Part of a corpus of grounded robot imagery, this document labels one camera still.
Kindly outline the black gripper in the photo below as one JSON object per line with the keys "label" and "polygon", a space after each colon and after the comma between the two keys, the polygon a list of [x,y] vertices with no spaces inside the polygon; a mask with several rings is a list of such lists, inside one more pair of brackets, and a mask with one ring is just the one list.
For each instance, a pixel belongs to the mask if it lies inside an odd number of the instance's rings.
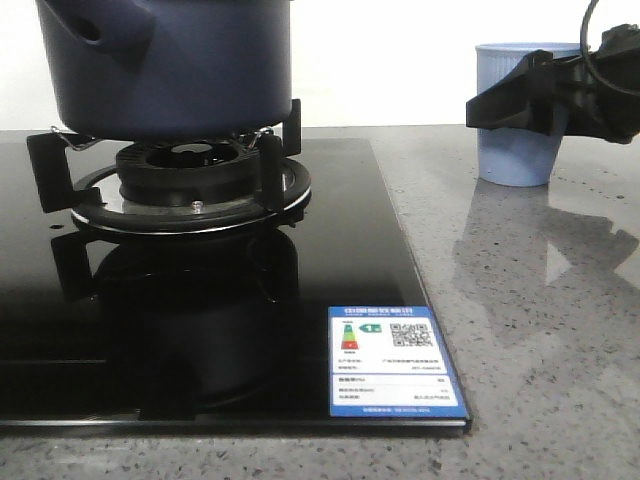
{"label": "black gripper", "polygon": [[556,58],[546,50],[526,54],[500,81],[466,103],[466,125],[550,134],[556,111],[568,113],[567,136],[628,144],[639,134],[639,27],[622,24],[602,34],[589,55],[604,85],[577,55]]}

